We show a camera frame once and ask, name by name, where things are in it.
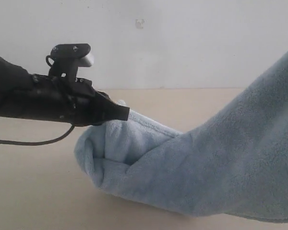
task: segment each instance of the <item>table surface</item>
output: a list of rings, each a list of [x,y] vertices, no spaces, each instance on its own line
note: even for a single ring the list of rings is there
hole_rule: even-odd
[[[114,99],[180,131],[202,124],[241,89],[117,90]],[[0,138],[41,141],[69,125],[0,118]],[[0,146],[0,230],[288,230],[269,224],[216,215],[188,218],[106,195],[78,167],[73,149],[85,128],[56,144]]]

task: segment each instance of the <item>white wall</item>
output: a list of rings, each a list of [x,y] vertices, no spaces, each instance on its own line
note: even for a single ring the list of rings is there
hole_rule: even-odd
[[[246,87],[288,50],[288,0],[0,0],[8,61],[47,73],[74,42],[98,88]]]

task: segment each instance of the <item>folded towel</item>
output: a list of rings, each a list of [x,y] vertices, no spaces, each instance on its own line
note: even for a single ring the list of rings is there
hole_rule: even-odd
[[[194,217],[288,222],[288,52],[189,132],[131,110],[127,122],[89,127],[75,156],[108,194]]]

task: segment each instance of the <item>screw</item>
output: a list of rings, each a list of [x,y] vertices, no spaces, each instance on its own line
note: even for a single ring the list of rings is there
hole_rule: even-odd
[[[35,83],[38,83],[38,78],[37,78],[36,75],[33,75],[33,81],[34,81]]]

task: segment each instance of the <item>light blue towel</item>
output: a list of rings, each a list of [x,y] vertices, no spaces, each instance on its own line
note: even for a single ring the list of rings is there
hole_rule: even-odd
[[[75,155],[108,194],[194,217],[288,222],[288,52],[190,132],[131,111],[90,127]]]

